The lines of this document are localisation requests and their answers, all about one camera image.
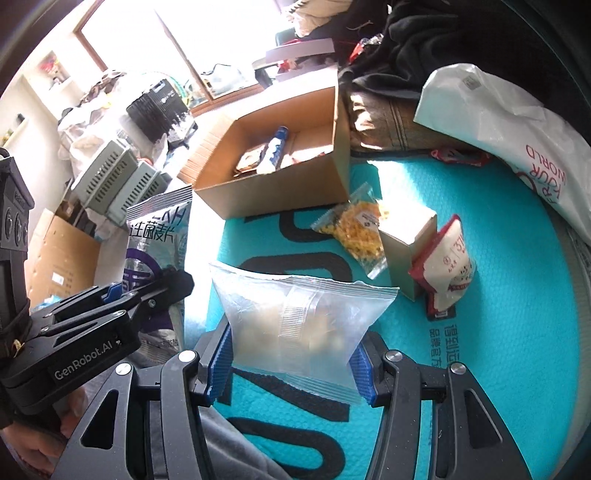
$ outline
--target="white and red snack bag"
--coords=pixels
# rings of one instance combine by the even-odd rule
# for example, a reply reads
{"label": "white and red snack bag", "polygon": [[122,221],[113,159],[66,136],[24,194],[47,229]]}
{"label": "white and red snack bag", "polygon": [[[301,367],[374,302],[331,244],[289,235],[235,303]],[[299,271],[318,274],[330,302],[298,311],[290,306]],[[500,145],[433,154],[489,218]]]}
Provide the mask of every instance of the white and red snack bag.
{"label": "white and red snack bag", "polygon": [[428,317],[440,317],[463,297],[476,263],[468,255],[459,216],[443,226],[408,273],[427,291]]}

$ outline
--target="sealed snack bag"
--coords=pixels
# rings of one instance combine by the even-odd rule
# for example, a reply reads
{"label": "sealed snack bag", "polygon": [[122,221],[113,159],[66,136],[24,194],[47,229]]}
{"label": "sealed snack bag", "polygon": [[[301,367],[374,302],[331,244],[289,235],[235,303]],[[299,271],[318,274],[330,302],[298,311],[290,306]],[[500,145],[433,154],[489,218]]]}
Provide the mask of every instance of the sealed snack bag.
{"label": "sealed snack bag", "polygon": [[349,359],[397,288],[266,275],[220,262],[210,269],[232,328],[234,365],[332,400],[359,400]]}
{"label": "sealed snack bag", "polygon": [[[162,270],[184,268],[191,186],[156,195],[127,210],[129,241],[123,271],[123,292],[157,278]],[[184,302],[167,312],[152,315],[140,327],[141,353],[164,363],[181,349],[184,336]]]}
{"label": "sealed snack bag", "polygon": [[464,296],[476,273],[459,216],[453,215],[443,226],[408,273],[427,291],[427,316],[446,317],[446,310]]}
{"label": "sealed snack bag", "polygon": [[378,232],[383,214],[372,187],[364,183],[351,194],[348,203],[330,209],[311,228],[333,235],[373,280],[388,266]]}

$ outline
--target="cardboard box on floor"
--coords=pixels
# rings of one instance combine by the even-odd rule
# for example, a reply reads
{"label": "cardboard box on floor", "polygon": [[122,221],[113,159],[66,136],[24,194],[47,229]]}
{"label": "cardboard box on floor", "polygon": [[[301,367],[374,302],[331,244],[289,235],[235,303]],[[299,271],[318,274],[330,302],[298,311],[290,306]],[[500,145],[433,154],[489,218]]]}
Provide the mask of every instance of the cardboard box on floor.
{"label": "cardboard box on floor", "polygon": [[[329,67],[273,85],[225,109],[180,177],[222,218],[346,202],[349,198],[349,121]],[[242,154],[268,142],[280,126],[290,134],[284,158],[299,163],[234,179]]]}
{"label": "cardboard box on floor", "polygon": [[94,285],[100,243],[44,210],[29,243],[25,283],[31,307],[65,299]]}
{"label": "cardboard box on floor", "polygon": [[388,203],[389,216],[380,218],[378,231],[388,261],[390,280],[393,287],[400,287],[400,291],[414,301],[423,289],[408,271],[437,233],[437,213],[405,199]]}

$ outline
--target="yellow snack bag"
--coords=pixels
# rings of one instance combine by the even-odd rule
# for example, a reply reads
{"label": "yellow snack bag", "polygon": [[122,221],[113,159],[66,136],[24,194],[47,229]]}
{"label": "yellow snack bag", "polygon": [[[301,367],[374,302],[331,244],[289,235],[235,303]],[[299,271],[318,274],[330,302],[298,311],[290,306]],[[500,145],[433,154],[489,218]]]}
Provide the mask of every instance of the yellow snack bag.
{"label": "yellow snack bag", "polygon": [[379,219],[386,214],[371,185],[364,183],[347,203],[331,208],[311,228],[334,236],[373,280],[388,266],[378,232]]}

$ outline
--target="red snack package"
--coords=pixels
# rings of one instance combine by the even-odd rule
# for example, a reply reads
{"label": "red snack package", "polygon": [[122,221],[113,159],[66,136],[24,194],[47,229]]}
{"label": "red snack package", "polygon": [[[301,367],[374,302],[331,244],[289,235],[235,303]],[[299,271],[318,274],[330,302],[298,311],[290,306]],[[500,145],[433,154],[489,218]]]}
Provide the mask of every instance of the red snack package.
{"label": "red snack package", "polygon": [[431,156],[443,163],[461,165],[472,165],[473,167],[483,167],[491,161],[491,156],[482,150],[476,152],[461,153],[454,148],[443,147],[431,151]]}
{"label": "red snack package", "polygon": [[476,273],[459,216],[443,226],[408,273],[427,291],[427,316],[447,317],[442,313],[463,297]]}

